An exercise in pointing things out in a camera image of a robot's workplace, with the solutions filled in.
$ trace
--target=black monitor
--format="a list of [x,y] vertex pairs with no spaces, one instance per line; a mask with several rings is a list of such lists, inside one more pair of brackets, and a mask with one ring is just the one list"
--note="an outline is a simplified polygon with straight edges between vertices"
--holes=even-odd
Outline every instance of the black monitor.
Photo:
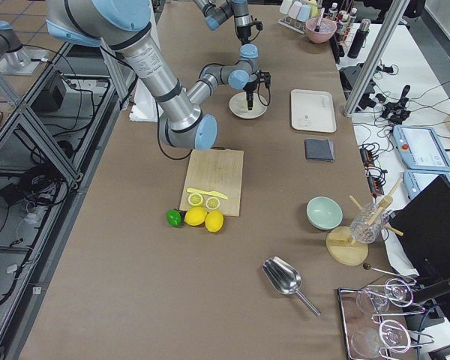
[[[405,254],[430,286],[450,278],[450,182],[437,176],[390,224],[400,231]],[[450,293],[436,299],[450,321]]]

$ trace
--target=folded cloth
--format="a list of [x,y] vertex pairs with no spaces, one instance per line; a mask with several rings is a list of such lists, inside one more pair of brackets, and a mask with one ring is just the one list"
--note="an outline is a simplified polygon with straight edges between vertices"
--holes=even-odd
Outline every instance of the folded cloth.
[[308,160],[332,162],[333,141],[325,139],[305,139],[305,157]]

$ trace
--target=wooden cutting board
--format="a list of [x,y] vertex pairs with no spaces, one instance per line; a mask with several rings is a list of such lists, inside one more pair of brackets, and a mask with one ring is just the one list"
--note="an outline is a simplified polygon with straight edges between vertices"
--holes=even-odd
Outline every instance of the wooden cutting board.
[[188,188],[219,191],[228,196],[220,199],[223,215],[240,215],[242,194],[242,150],[193,150],[188,163],[187,176],[181,194],[180,210],[188,210]]

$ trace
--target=blue tablet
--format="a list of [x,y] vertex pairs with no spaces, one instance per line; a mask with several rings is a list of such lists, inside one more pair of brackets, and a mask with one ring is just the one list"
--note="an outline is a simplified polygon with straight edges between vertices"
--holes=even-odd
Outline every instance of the blue tablet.
[[438,175],[444,175],[450,182],[450,175],[447,172],[427,171],[427,170],[405,170],[403,172],[403,183],[410,200],[413,200],[420,191],[425,189]]
[[449,156],[432,127],[396,125],[393,137],[409,169],[450,172]]

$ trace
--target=black bottle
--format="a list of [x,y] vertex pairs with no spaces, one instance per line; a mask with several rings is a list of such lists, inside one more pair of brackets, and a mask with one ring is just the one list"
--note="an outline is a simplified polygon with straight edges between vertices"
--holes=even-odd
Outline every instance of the black bottle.
[[348,50],[348,57],[352,59],[356,59],[359,56],[360,50],[363,47],[363,43],[365,42],[365,38],[368,35],[368,29],[370,28],[371,21],[369,19],[363,19],[360,24],[360,28],[358,28],[355,33],[355,37],[353,38],[352,46]]

